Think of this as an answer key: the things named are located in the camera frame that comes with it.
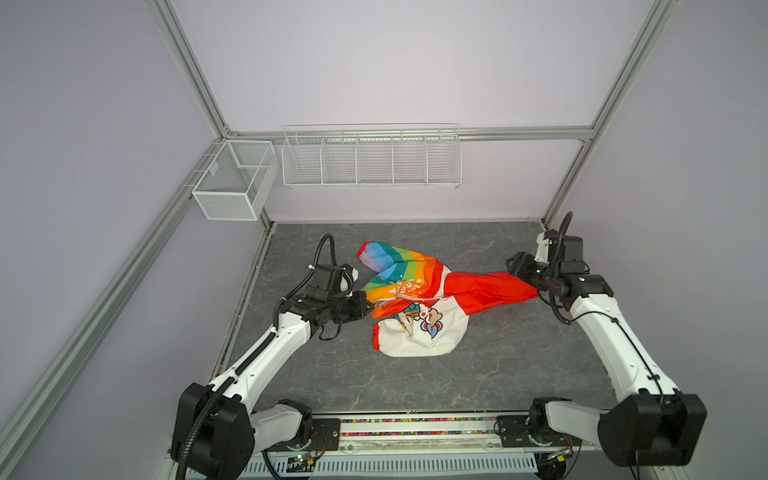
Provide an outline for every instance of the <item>wire basket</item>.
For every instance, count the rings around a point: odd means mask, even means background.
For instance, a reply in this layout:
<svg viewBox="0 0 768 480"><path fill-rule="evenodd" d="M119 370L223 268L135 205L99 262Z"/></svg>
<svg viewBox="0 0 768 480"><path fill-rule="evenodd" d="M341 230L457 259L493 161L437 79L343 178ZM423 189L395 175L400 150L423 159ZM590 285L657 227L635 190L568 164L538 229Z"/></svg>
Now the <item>wire basket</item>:
<svg viewBox="0 0 768 480"><path fill-rule="evenodd" d="M280 166L270 141L224 141L192 189L210 220L258 220Z"/></svg>
<svg viewBox="0 0 768 480"><path fill-rule="evenodd" d="M458 125L320 131L286 127L283 182L290 188L457 187Z"/></svg>

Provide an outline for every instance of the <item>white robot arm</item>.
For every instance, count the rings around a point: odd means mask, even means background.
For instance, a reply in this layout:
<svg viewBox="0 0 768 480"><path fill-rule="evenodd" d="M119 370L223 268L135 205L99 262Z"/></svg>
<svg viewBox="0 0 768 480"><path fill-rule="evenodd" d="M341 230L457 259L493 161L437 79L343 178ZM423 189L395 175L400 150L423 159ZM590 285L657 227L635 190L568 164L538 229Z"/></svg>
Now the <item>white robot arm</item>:
<svg viewBox="0 0 768 480"><path fill-rule="evenodd" d="M661 371L627 325L611 288L588 271L581 238L565 236L570 219L571 213L559 232L539 235L535 257L518 252L509 258L507 270L540 296L548 294L548 300L542 299L561 322L581 325L605 365L619 405L600 410L568 399L536 398L527 425L498 417L502 444L507 431L513 437L568 434L601 446L616 465L686 465L707 411L698 396L683 394ZM327 240L333 265L318 265ZM266 384L315 332L320 331L321 340L336 338L322 336L329 321L340 329L372 309L364 292L353 291L355 280L356 270L336 265L333 237L325 235L310 273L278 302L273 325L209 385L193 383L181 396L170 450L180 464L177 479L183 480L189 466L214 480L234 480L254 451L281 442L299 448L309 444L310 408L281 400L272 409L250 413ZM298 294L305 285L306 292ZM521 428L525 431L514 432Z"/></svg>
<svg viewBox="0 0 768 480"><path fill-rule="evenodd" d="M662 372L627 324L613 290L602 276L590 273L582 259L582 239L565 235L572 215L568 212L559 232L538 236L536 257L518 252L507 260L507 270L534 286L539 296L547 293L548 300L542 299L561 322L584 329L619 404L600 410L567 399L535 399L528 434L572 435L599 445L619 466L686 465L707 409Z"/></svg>

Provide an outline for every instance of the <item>gray marble surface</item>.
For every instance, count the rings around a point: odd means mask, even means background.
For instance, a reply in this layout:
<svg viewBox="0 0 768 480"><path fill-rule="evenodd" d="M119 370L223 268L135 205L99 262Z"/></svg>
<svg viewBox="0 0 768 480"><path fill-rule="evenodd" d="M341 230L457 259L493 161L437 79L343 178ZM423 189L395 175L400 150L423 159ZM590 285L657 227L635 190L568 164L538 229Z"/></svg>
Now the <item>gray marble surface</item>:
<svg viewBox="0 0 768 480"><path fill-rule="evenodd" d="M234 344L239 358L271 322L275 302L298 284L320 237L336 239L339 264L373 272L357 251L383 241L442 261L451 271L503 271L518 250L535 249L537 223L356 223L278 225L251 304ZM328 246L321 263L327 263ZM564 326L540 300L498 306L470 317L459 345L447 355L392 358L376 352L370 316L343 326L338 338L316 337L291 356L257 402L283 398L315 412L356 410L519 410L536 396L563 396L588 406L616 404L604 367L579 326ZM326 331L333 333L335 326Z"/></svg>

